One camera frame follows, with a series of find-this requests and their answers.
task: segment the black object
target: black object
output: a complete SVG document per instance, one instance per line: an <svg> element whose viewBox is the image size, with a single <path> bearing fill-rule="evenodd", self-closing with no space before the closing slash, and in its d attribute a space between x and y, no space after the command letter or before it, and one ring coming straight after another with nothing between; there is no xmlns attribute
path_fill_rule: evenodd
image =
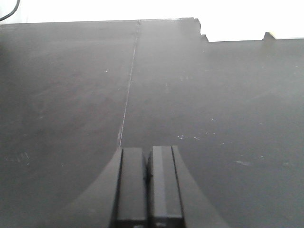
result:
<svg viewBox="0 0 304 228"><path fill-rule="evenodd" d="M12 12L10 12L8 15L5 15L4 17L0 18L0 21L3 21L5 19L9 18L10 16L12 16L17 11L19 4L20 4L20 0L17 0L15 8L12 10Z"/></svg>
<svg viewBox="0 0 304 228"><path fill-rule="evenodd" d="M171 147L154 146L148 166L151 227L181 228L183 217Z"/></svg>
<svg viewBox="0 0 304 228"><path fill-rule="evenodd" d="M189 174L177 146L154 146L149 180L146 170L141 149L118 148L80 197L37 228L229 228Z"/></svg>
<svg viewBox="0 0 304 228"><path fill-rule="evenodd" d="M124 148L120 177L117 228L146 228L146 165L139 148Z"/></svg>

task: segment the black cable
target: black cable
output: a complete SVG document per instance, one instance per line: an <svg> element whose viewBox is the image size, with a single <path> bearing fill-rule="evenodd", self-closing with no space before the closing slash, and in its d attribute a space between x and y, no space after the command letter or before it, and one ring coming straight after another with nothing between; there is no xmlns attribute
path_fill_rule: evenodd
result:
<svg viewBox="0 0 304 228"><path fill-rule="evenodd" d="M5 20L5 19L9 18L11 15L13 15L17 11L17 9L18 9L19 3L20 3L20 0L17 0L17 3L15 5L15 8L13 9L13 11L10 12L8 15L0 18L0 21Z"/></svg>

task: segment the white wall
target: white wall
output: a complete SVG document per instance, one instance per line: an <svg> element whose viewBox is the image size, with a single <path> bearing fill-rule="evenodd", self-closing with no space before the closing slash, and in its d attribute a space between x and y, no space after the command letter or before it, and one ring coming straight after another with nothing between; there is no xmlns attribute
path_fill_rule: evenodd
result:
<svg viewBox="0 0 304 228"><path fill-rule="evenodd" d="M198 18L209 41L303 38L302 0L21 0L2 23ZM15 0L0 0L1 15Z"/></svg>

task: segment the scratch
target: scratch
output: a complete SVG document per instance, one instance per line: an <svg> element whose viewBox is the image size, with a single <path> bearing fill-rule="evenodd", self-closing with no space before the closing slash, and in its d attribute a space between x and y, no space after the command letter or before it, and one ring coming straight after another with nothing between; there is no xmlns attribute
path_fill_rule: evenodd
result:
<svg viewBox="0 0 304 228"><path fill-rule="evenodd" d="M248 161L236 161L236 163L240 165L251 166L251 163Z"/></svg>
<svg viewBox="0 0 304 228"><path fill-rule="evenodd" d="M130 79L129 79L129 85L128 85L128 91L127 91L127 98L126 98L125 106L124 106L123 123L122 123L121 133L120 133L119 147L121 147L121 145L122 145L122 138L123 138L123 133L124 133L125 114L127 112L127 105L128 105L128 101L129 101L129 93L130 93L132 74L133 74L133 69L134 69L134 60L135 60L135 53L136 53L136 48L137 48L137 40L138 40L138 36L139 36L140 25L141 25L141 20L138 20L137 21L136 35L135 35L135 42L134 42L132 64L131 64L131 69L130 69L130 73L129 73Z"/></svg>

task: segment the black table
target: black table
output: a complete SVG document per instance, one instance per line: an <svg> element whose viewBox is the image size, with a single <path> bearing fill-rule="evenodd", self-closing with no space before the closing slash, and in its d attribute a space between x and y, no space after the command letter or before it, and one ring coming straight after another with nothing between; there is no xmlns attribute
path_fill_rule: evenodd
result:
<svg viewBox="0 0 304 228"><path fill-rule="evenodd" d="M199 29L0 26L0 227L72 202L120 143L178 145L231 227L303 227L304 40L209 43Z"/></svg>

